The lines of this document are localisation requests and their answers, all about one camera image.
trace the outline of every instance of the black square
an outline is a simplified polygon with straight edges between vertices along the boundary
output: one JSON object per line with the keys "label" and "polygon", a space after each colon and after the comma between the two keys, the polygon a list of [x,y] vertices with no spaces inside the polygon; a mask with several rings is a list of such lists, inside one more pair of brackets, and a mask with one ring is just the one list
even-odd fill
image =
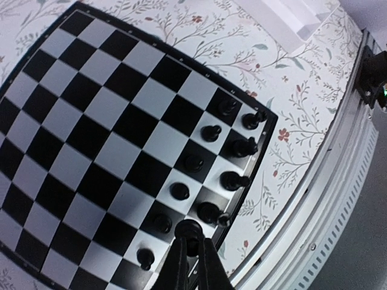
{"label": "black square", "polygon": [[164,56],[151,73],[151,77],[171,90],[178,92],[189,74],[189,69],[176,60]]}
{"label": "black square", "polygon": [[125,180],[155,198],[169,172],[171,172],[169,166],[142,151]]}
{"label": "black square", "polygon": [[176,96],[161,120],[189,137],[202,114],[202,109],[182,97]]}
{"label": "black square", "polygon": [[59,57],[60,60],[80,70],[96,49],[86,42],[75,39]]}
{"label": "black square", "polygon": [[93,240],[118,255],[123,256],[136,232],[137,230],[135,228],[107,213],[103,217]]}
{"label": "black square", "polygon": [[18,170],[20,162],[22,162],[23,156],[23,152],[8,139],[5,139],[0,147],[0,171],[12,180]]}
{"label": "black square", "polygon": [[131,38],[128,35],[114,31],[107,40],[100,46],[100,49],[107,52],[108,54],[123,60],[128,53],[135,47],[137,40]]}
{"label": "black square", "polygon": [[73,281],[71,281],[71,290],[105,290],[108,282],[90,274],[82,268],[78,268]]}
{"label": "black square", "polygon": [[108,136],[108,130],[86,115],[82,115],[68,137],[67,143],[93,160]]}
{"label": "black square", "polygon": [[11,129],[13,122],[19,114],[19,109],[7,98],[0,102],[0,132],[4,135]]}
{"label": "black square", "polygon": [[100,89],[100,85],[96,82],[78,73],[66,87],[61,97],[85,112]]}
{"label": "black square", "polygon": [[106,81],[105,87],[128,101],[133,101],[145,81],[143,74],[121,63]]}
{"label": "black square", "polygon": [[51,247],[62,256],[79,265],[90,244],[90,240],[74,231],[68,225],[60,223]]}
{"label": "black square", "polygon": [[[187,157],[191,155],[196,155],[204,161],[203,167],[199,172],[190,172],[186,170],[184,163]],[[184,174],[199,181],[200,183],[203,183],[207,177],[207,174],[210,172],[210,169],[212,167],[212,164],[215,162],[215,159],[216,159],[216,155],[214,153],[201,147],[196,142],[192,140],[188,140],[186,147],[184,147],[174,167],[179,171],[183,172]]]}
{"label": "black square", "polygon": [[45,53],[42,50],[38,50],[35,55],[27,62],[23,69],[23,72],[28,74],[34,80],[40,82],[43,76],[51,68],[55,62],[55,58]]}
{"label": "black square", "polygon": [[113,131],[123,138],[144,147],[156,128],[158,120],[136,106],[129,105],[113,127]]}
{"label": "black square", "polygon": [[239,113],[239,110],[241,109],[242,104],[241,104],[241,102],[235,100],[236,101],[235,109],[232,111],[232,113],[230,115],[224,116],[224,115],[220,114],[220,112],[219,112],[219,105],[221,102],[226,102],[229,100],[235,100],[235,99],[233,97],[231,97],[230,95],[228,95],[226,92],[224,92],[218,88],[216,90],[216,92],[214,93],[210,103],[208,104],[206,111],[211,113],[216,118],[222,120],[223,122],[225,122],[229,126],[232,126],[232,124],[234,123],[234,121],[236,119],[236,116]]}
{"label": "black square", "polygon": [[110,282],[123,289],[144,289],[152,274],[123,259]]}
{"label": "black square", "polygon": [[75,12],[60,28],[78,36],[92,21],[93,19],[91,17],[80,12]]}
{"label": "black square", "polygon": [[32,199],[25,195],[15,185],[11,184],[7,195],[5,196],[2,208],[7,212],[16,222],[24,226],[25,221],[30,214],[33,205]]}
{"label": "black square", "polygon": [[243,137],[241,134],[239,134],[237,131],[231,129],[229,132],[229,135],[227,136],[222,149],[220,150],[219,155],[222,156],[224,159],[229,160],[231,163],[234,163],[236,166],[245,169],[250,156],[247,157],[236,157],[233,154],[232,147],[233,143],[236,140],[245,140],[247,141],[247,138]]}
{"label": "black square", "polygon": [[27,154],[39,163],[43,168],[49,170],[54,163],[63,142],[49,133],[43,127],[40,127],[33,138]]}
{"label": "black square", "polygon": [[[172,220],[171,230],[168,233],[161,233],[155,229],[154,220],[160,214],[165,214]],[[179,223],[179,221],[182,221],[184,217],[185,215],[171,209],[170,207],[167,207],[161,202],[154,201],[146,217],[144,218],[140,229],[152,236],[159,238],[160,240],[165,241],[166,243],[171,243],[175,236],[176,224]]]}
{"label": "black square", "polygon": [[36,201],[58,219],[63,219],[74,196],[75,192],[48,174],[36,196]]}
{"label": "black square", "polygon": [[77,191],[107,210],[121,185],[121,180],[92,163],[80,182]]}
{"label": "black square", "polygon": [[23,106],[23,111],[41,124],[51,111],[56,100],[57,97],[55,95],[47,91],[41,85],[37,85]]}
{"label": "black square", "polygon": [[48,247],[29,232],[23,230],[15,252],[41,270],[48,253]]}

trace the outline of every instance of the floral wallpaper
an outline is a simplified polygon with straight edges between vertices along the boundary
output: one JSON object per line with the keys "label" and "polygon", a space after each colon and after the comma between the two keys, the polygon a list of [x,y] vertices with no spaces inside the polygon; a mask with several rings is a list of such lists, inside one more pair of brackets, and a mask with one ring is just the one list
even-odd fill
{"label": "floral wallpaper", "polygon": [[[0,0],[0,83],[73,2]],[[261,169],[219,251],[231,274],[269,229],[315,156],[345,92],[361,31],[340,7],[309,43],[287,54],[231,0],[83,2],[192,56],[279,115]],[[325,3],[330,7],[333,1]]]}

